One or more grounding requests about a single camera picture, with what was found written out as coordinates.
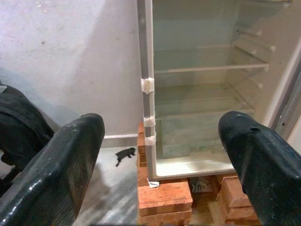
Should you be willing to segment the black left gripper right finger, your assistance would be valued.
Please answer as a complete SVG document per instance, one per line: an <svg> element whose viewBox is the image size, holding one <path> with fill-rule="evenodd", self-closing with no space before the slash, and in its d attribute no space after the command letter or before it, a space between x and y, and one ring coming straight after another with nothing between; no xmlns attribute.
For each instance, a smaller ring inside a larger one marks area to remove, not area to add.
<svg viewBox="0 0 301 226"><path fill-rule="evenodd" d="M219 120L218 133L261 224L299 226L300 154L278 133L246 113L225 113Z"/></svg>

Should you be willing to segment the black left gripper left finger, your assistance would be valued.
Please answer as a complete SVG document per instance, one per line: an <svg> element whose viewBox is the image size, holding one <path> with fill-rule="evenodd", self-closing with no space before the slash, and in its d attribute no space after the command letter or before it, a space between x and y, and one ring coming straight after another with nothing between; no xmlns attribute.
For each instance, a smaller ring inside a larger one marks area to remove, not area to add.
<svg viewBox="0 0 301 226"><path fill-rule="evenodd" d="M96 113L61 127L1 197L1 225L73 225L104 134L103 118Z"/></svg>

